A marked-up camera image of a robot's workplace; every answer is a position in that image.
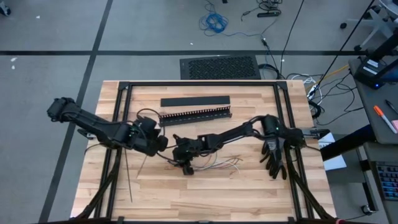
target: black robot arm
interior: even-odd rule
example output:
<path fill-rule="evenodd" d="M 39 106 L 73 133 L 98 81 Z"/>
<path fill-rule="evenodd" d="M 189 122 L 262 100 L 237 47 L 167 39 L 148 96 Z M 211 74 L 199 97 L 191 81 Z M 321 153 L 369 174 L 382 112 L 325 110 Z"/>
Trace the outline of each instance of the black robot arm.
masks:
<path fill-rule="evenodd" d="M 160 130 L 155 129 L 153 119 L 139 116 L 134 122 L 109 122 L 81 109 L 71 98 L 54 99 L 47 114 L 53 122 L 75 123 L 110 149 L 124 147 L 154 156 L 164 151 L 168 143 L 166 137 L 159 136 Z"/>
<path fill-rule="evenodd" d="M 253 128 L 253 124 L 257 121 L 261 122 L 264 134 Z M 302 147 L 305 145 L 303 132 L 300 129 L 286 128 L 279 123 L 279 119 L 275 116 L 256 116 L 248 122 L 225 131 L 221 134 L 204 134 L 199 135 L 197 139 L 180 138 L 174 135 L 177 147 L 173 150 L 174 162 L 183 169 L 184 175 L 193 175 L 190 161 L 194 157 L 204 156 L 220 150 L 225 144 L 244 137 L 255 137 L 264 141 L 262 153 L 265 154 L 264 161 L 268 157 L 266 169 L 270 170 L 270 175 L 275 179 L 278 172 L 282 171 L 282 177 L 286 179 L 286 169 L 282 162 L 282 152 L 279 142 L 276 141 L 277 147 L 270 149 L 268 141 L 277 138 L 288 139 L 295 146 Z"/>

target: wooden table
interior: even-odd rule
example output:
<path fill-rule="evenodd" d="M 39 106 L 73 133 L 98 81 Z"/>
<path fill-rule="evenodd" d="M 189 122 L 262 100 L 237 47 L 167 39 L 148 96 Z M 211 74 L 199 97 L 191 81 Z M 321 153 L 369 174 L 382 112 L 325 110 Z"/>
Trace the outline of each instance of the wooden table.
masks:
<path fill-rule="evenodd" d="M 109 121 L 112 119 L 118 85 L 118 81 L 104 81 L 99 96 L 96 114 Z M 287 81 L 287 85 L 296 126 L 312 127 L 303 83 Z M 237 127 L 256 115 L 277 116 L 274 92 L 268 86 L 135 86 L 132 89 L 129 120 L 135 120 L 137 111 L 143 108 L 152 108 L 163 114 L 224 106 L 160 107 L 161 98 L 214 95 L 231 97 L 232 118 L 166 127 L 169 146 L 175 144 L 173 134 L 194 139 L 199 134 L 221 133 Z M 284 100 L 281 98 L 285 122 L 288 124 Z M 157 116 L 149 111 L 140 115 L 157 120 Z M 260 124 L 254 127 L 261 129 Z M 96 143 L 98 142 L 90 141 L 88 145 Z M 307 144 L 318 147 L 316 140 L 307 140 Z M 126 220 L 148 221 L 286 221 L 287 217 L 295 216 L 289 179 L 282 180 L 279 175 L 273 180 L 269 176 L 265 163 L 259 163 L 262 159 L 261 147 L 262 142 L 255 138 L 244 138 L 227 144 L 218 151 L 217 160 L 225 161 L 231 157 L 242 159 L 237 164 L 240 173 L 230 167 L 195 172 L 193 176 L 184 176 L 181 169 L 171 166 L 159 156 L 146 158 L 144 154 L 127 150 L 128 167 L 123 153 L 113 219 L 124 216 Z M 78 215 L 96 193 L 104 155 L 105 149 L 101 146 L 93 147 L 86 153 L 71 217 Z M 172 149 L 167 149 L 163 155 L 172 157 Z M 325 210 L 335 216 L 320 152 L 304 148 L 302 158 L 309 189 Z M 195 158 L 193 164 L 200 166 L 208 159 Z M 131 180 L 132 202 L 126 169 L 129 170 Z M 299 192 L 300 206 L 305 217 L 305 203 L 300 190 Z M 103 204 L 102 216 L 105 210 L 106 203 Z"/>

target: desk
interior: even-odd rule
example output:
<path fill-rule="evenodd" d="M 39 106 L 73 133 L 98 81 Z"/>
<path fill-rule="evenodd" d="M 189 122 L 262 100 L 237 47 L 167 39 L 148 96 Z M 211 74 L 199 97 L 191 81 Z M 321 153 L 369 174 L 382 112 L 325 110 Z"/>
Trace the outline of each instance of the desk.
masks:
<path fill-rule="evenodd" d="M 398 147 L 378 144 L 374 142 L 367 142 L 363 145 L 368 158 L 368 162 L 384 161 L 397 162 Z M 398 202 L 390 200 L 382 200 L 384 209 L 389 219 L 389 223 L 398 223 L 397 205 Z"/>
<path fill-rule="evenodd" d="M 349 69 L 352 74 L 356 72 L 356 69 L 360 64 L 360 59 L 349 61 Z M 378 105 L 389 120 L 392 121 L 398 119 L 398 114 L 388 107 L 384 101 L 389 100 L 393 105 L 398 105 L 397 85 L 385 84 L 380 89 L 373 90 L 357 80 L 355 80 L 355 84 L 358 87 L 358 93 L 361 97 L 370 124 L 365 125 L 363 128 L 345 136 L 339 141 L 324 147 L 322 149 L 322 157 L 324 160 L 362 146 L 366 142 L 377 141 L 381 144 L 398 144 L 398 135 L 394 134 L 389 129 L 386 123 L 373 109 L 374 105 Z"/>
<path fill-rule="evenodd" d="M 301 128 L 312 127 L 313 121 L 303 83 L 290 80 L 286 83 L 295 125 Z M 118 81 L 103 83 L 96 108 L 98 116 L 112 120 L 118 86 Z M 198 82 L 198 85 L 195 86 L 134 86 L 128 119 L 134 120 L 137 111 L 143 108 L 152 108 L 162 114 L 224 106 L 160 107 L 161 98 L 215 95 L 231 97 L 232 118 L 166 127 L 169 146 L 175 144 L 172 138 L 173 134 L 196 138 L 199 134 L 221 133 L 237 127 L 256 115 L 278 115 L 275 95 L 271 87 L 201 86 Z M 281 103 L 285 122 L 289 123 L 283 97 Z M 121 105 L 122 111 L 124 109 L 123 101 Z M 143 111 L 140 115 L 157 120 L 157 117 L 150 112 Z M 90 141 L 88 145 L 96 143 L 96 141 Z M 308 140 L 307 144 L 318 147 L 316 140 Z M 259 160 L 262 159 L 261 147 L 262 142 L 254 138 L 244 138 L 232 142 L 218 151 L 218 159 L 225 160 L 238 156 L 243 160 L 238 164 L 240 173 L 235 168 L 228 168 L 195 172 L 193 176 L 184 176 L 181 169 L 171 166 L 159 156 L 146 158 L 144 154 L 136 151 L 126 151 L 127 166 L 123 151 L 112 219 L 124 216 L 126 220 L 145 221 L 287 221 L 287 217 L 295 216 L 289 179 L 282 180 L 281 176 L 278 176 L 276 180 L 273 180 L 269 176 L 268 171 L 265 170 L 265 164 L 259 163 Z M 78 215 L 96 193 L 104 155 L 105 150 L 101 146 L 91 148 L 86 153 L 71 217 Z M 172 157 L 172 150 L 166 150 L 163 155 Z M 195 158 L 193 164 L 199 166 L 204 164 L 207 159 L 208 157 Z M 320 153 L 304 148 L 302 149 L 302 159 L 305 164 L 309 189 L 325 210 L 335 216 Z M 129 196 L 127 169 L 131 180 L 132 202 Z M 298 191 L 300 207 L 303 216 L 306 217 L 303 195 L 300 190 Z M 102 217 L 105 216 L 105 206 L 104 203 L 101 211 Z"/>

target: wheel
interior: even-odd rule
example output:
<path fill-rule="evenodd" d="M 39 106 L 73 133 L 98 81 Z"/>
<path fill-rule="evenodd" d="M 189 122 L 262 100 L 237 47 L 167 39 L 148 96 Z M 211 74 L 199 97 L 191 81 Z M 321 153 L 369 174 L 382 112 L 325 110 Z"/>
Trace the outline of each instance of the wheel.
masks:
<path fill-rule="evenodd" d="M 9 16 L 11 14 L 11 9 L 8 6 L 1 6 L 0 13 L 4 16 Z"/>
<path fill-rule="evenodd" d="M 345 29 L 347 27 L 347 23 L 342 23 L 342 24 L 340 24 L 340 29 Z"/>
<path fill-rule="evenodd" d="M 355 51 L 361 51 L 362 47 L 360 45 L 357 45 L 357 46 L 354 47 L 354 50 Z"/>

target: loose wire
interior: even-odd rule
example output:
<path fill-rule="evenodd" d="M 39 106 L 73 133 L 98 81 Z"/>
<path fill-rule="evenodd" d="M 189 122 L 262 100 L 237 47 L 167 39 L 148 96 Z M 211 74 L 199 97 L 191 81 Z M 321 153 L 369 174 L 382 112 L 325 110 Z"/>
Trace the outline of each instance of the loose wire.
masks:
<path fill-rule="evenodd" d="M 92 145 L 92 146 L 87 147 L 86 150 L 85 150 L 85 154 L 86 154 L 86 152 L 87 152 L 89 149 L 91 149 L 92 147 L 99 146 L 99 145 L 101 145 L 101 143 L 97 143 L 97 144 L 94 144 L 94 145 Z"/>
<path fill-rule="evenodd" d="M 286 46 L 287 46 L 287 43 L 289 43 L 290 35 L 292 34 L 292 30 L 293 30 L 294 24 L 296 23 L 297 18 L 299 17 L 299 14 L 301 12 L 301 8 L 303 7 L 303 4 L 304 4 L 304 0 L 301 1 L 300 7 L 299 7 L 299 9 L 297 11 L 296 18 L 294 19 L 292 27 L 290 28 L 289 34 L 287 36 L 285 47 L 284 47 L 284 49 L 283 49 L 283 51 L 282 51 L 282 53 L 280 55 L 280 67 L 279 67 L 279 69 L 280 69 L 280 73 L 281 74 L 282 74 L 282 62 L 284 61 L 284 53 L 285 53 L 285 50 L 286 50 Z"/>

